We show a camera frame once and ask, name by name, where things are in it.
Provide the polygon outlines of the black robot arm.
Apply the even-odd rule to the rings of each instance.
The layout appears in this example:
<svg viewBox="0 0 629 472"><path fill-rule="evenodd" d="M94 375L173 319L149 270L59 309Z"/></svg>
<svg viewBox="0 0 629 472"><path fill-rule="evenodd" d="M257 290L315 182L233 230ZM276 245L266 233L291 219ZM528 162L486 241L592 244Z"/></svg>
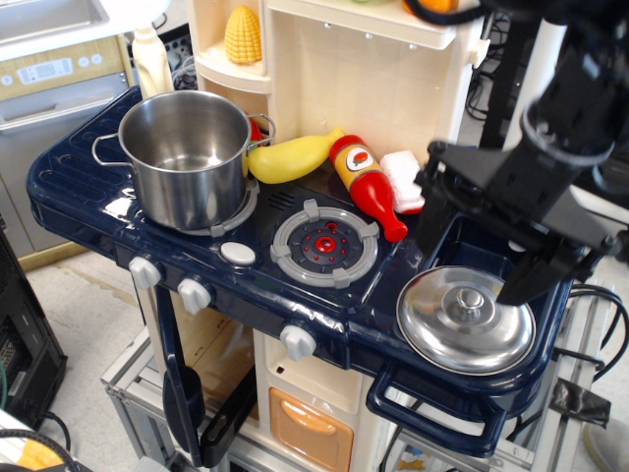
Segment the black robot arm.
<svg viewBox="0 0 629 472"><path fill-rule="evenodd" d="M609 234L571 194L573 182L628 145L628 5L624 1L483 1L453 14L418 2L410 9L439 26L465 24L493 10L514 19L564 25L568 37L555 74L524 111L510 150L433 142L418 176L426 200L417 244L431 255L465 213L525 253L497 300L521 305L557 283L585 280L626 241Z"/></svg>

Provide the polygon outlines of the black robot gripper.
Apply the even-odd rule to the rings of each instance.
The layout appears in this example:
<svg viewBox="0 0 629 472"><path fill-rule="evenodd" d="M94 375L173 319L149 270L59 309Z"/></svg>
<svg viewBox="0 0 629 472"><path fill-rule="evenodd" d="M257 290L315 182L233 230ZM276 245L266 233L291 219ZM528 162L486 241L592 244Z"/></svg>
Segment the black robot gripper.
<svg viewBox="0 0 629 472"><path fill-rule="evenodd" d="M425 205L416 243L426 262L463 212L510 239L521 255L497 296L519 306L574 277L585 247L617 255L622 247L581 208L569 191L580 169L555 159L550 150L523 139L507 151L476 149L435 141L417 181Z"/></svg>

